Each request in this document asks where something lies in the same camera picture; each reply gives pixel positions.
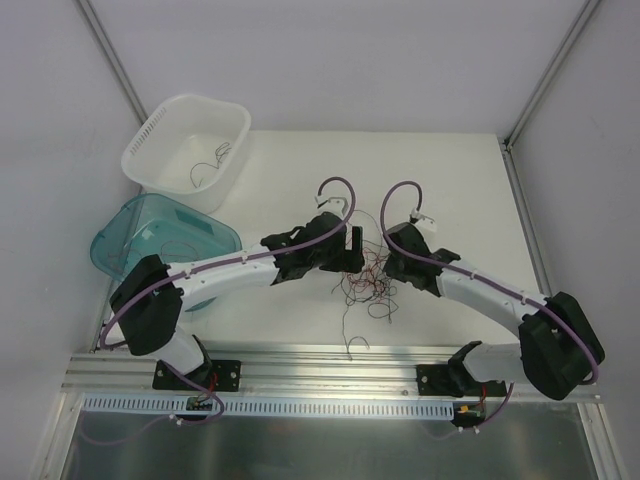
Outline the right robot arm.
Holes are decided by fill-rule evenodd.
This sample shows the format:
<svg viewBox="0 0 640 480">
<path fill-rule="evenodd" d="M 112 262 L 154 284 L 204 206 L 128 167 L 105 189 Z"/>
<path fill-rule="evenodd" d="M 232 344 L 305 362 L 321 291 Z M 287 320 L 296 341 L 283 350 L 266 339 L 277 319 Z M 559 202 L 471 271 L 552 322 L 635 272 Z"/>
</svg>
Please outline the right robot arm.
<svg viewBox="0 0 640 480">
<path fill-rule="evenodd" d="M 514 344 L 467 343 L 429 375 L 430 389 L 462 397 L 491 382 L 523 382 L 563 400 L 576 387 L 596 382 L 605 350 L 575 297 L 503 285 L 450 250 L 430 250 L 410 222 L 392 227 L 384 238 L 390 249 L 384 265 L 388 277 L 460 303 L 517 339 Z"/>
</svg>

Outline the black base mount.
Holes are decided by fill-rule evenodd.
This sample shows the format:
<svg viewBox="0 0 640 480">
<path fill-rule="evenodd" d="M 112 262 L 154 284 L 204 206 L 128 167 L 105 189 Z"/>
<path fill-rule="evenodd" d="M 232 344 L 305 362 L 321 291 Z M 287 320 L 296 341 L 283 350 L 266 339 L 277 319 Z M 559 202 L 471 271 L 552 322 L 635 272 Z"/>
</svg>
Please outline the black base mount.
<svg viewBox="0 0 640 480">
<path fill-rule="evenodd" d="M 417 365 L 416 382 L 420 396 L 461 398 L 465 395 L 464 377 L 448 364 Z"/>
<path fill-rule="evenodd" d="M 194 372 L 185 374 L 193 384 L 214 392 L 237 392 L 241 378 L 242 362 L 239 360 L 211 360 Z M 159 391 L 196 391 L 197 388 L 181 380 L 162 361 L 155 366 L 152 388 Z"/>
</svg>

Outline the aluminium rail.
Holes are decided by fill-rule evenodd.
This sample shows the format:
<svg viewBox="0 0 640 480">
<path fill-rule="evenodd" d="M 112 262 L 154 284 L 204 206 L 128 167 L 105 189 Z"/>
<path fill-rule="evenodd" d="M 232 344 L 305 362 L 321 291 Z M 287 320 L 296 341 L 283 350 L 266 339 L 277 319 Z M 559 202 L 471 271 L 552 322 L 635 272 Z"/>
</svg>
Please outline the aluminium rail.
<svg viewBox="0 0 640 480">
<path fill-rule="evenodd" d="M 245 396 L 412 399 L 418 396 L 416 366 L 440 364 L 452 346 L 353 346 L 208 342 L 213 359 L 242 363 Z M 64 392 L 150 393 L 155 362 L 123 349 L 77 353 L 62 381 Z"/>
</svg>

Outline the right aluminium frame post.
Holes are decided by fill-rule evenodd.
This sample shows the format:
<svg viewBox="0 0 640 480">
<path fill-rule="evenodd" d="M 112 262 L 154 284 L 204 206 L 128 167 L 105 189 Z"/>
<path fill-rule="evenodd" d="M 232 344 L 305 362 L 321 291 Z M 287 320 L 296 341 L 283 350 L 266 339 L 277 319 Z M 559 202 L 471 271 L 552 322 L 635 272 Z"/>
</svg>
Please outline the right aluminium frame post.
<svg viewBox="0 0 640 480">
<path fill-rule="evenodd" d="M 578 13 L 570 23 L 569 28 L 546 65 L 541 77 L 536 82 L 515 124 L 503 140 L 504 148 L 508 153 L 513 150 L 519 138 L 524 133 L 536 110 L 544 100 L 545 95 L 550 91 L 553 82 L 601 5 L 601 0 L 587 0 L 582 3 Z"/>
</svg>

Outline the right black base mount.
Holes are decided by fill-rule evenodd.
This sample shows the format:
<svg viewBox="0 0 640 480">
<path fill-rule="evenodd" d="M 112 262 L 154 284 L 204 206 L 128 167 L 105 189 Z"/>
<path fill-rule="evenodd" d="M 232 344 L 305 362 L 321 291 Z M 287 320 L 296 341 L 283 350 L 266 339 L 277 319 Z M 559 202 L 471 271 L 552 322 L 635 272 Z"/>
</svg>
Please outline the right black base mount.
<svg viewBox="0 0 640 480">
<path fill-rule="evenodd" d="M 417 365 L 416 382 L 420 396 L 461 398 L 465 395 L 464 377 L 448 364 Z"/>
</svg>

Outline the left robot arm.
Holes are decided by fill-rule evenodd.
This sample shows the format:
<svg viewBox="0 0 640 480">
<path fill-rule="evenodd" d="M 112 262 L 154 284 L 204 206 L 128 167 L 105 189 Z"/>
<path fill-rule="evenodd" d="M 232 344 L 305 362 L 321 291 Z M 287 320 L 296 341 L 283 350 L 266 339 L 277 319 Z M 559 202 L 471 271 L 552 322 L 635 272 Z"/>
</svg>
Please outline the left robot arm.
<svg viewBox="0 0 640 480">
<path fill-rule="evenodd" d="M 112 295 L 111 322 L 132 355 L 155 360 L 162 375 L 154 388 L 208 389 L 219 377 L 216 364 L 202 342 L 180 327 L 186 311 L 242 289 L 299 280 L 314 269 L 358 273 L 363 266 L 362 228 L 323 212 L 243 252 L 190 263 L 143 258 Z"/>
</svg>

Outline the teal transparent plastic bin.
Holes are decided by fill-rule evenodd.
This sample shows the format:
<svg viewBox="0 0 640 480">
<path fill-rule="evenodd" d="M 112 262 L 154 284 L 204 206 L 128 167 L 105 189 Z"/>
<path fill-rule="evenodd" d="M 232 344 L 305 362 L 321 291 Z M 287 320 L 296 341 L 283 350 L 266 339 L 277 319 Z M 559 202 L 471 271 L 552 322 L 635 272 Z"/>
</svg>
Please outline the teal transparent plastic bin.
<svg viewBox="0 0 640 480">
<path fill-rule="evenodd" d="M 121 282 L 149 255 L 181 263 L 241 249 L 231 227 L 166 196 L 147 193 L 125 203 L 95 235 L 90 258 L 96 268 Z"/>
</svg>

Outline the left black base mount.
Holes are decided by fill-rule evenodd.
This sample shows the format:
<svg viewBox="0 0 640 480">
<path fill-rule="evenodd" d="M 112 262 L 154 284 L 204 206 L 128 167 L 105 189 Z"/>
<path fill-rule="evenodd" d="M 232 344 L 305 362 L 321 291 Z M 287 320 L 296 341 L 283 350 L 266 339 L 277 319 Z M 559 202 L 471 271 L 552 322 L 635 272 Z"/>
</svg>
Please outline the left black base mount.
<svg viewBox="0 0 640 480">
<path fill-rule="evenodd" d="M 214 392 L 237 392 L 241 378 L 242 362 L 239 360 L 211 360 L 194 372 L 185 374 L 193 384 Z M 196 391 L 197 388 L 181 380 L 162 361 L 155 366 L 152 388 L 159 391 Z"/>
</svg>

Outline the left aluminium frame post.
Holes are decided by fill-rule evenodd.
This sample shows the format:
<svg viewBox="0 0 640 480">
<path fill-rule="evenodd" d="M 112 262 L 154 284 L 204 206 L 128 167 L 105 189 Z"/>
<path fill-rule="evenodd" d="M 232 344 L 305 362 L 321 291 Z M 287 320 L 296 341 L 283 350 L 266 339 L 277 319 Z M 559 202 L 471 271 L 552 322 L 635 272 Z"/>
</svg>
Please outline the left aluminium frame post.
<svg viewBox="0 0 640 480">
<path fill-rule="evenodd" d="M 147 111 L 110 39 L 96 7 L 90 0 L 74 0 L 73 4 L 86 23 L 91 36 L 96 42 L 98 50 L 103 56 L 130 110 L 138 124 L 142 125 L 148 118 Z"/>
</svg>

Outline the white plastic basket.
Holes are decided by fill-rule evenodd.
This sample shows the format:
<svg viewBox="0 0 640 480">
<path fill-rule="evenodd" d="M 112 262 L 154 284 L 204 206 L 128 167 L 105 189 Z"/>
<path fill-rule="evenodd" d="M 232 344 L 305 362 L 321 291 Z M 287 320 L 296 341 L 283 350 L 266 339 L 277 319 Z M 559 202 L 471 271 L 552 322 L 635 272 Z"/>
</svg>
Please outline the white plastic basket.
<svg viewBox="0 0 640 480">
<path fill-rule="evenodd" d="M 212 213 L 246 164 L 251 123 L 239 104 L 174 96 L 156 108 L 125 148 L 122 171 L 148 193 Z"/>
</svg>

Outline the aluminium frame post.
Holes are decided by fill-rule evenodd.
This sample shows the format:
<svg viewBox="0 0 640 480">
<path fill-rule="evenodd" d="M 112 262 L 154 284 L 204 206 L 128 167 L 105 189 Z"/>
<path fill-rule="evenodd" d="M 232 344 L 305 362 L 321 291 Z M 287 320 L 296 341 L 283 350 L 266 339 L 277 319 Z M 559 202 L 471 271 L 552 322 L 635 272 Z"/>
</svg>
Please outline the aluminium frame post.
<svg viewBox="0 0 640 480">
<path fill-rule="evenodd" d="M 519 138 L 524 133 L 536 110 L 544 100 L 545 95 L 550 91 L 553 82 L 601 5 L 601 0 L 587 0 L 582 3 L 578 13 L 570 23 L 569 28 L 546 65 L 541 77 L 536 82 L 515 124 L 503 140 L 504 148 L 508 153 L 513 150 Z"/>
<path fill-rule="evenodd" d="M 103 56 L 130 110 L 138 124 L 142 125 L 148 118 L 147 111 L 110 39 L 96 7 L 90 0 L 74 0 L 73 4 L 86 23 L 91 36 L 96 42 L 98 50 Z"/>
</svg>

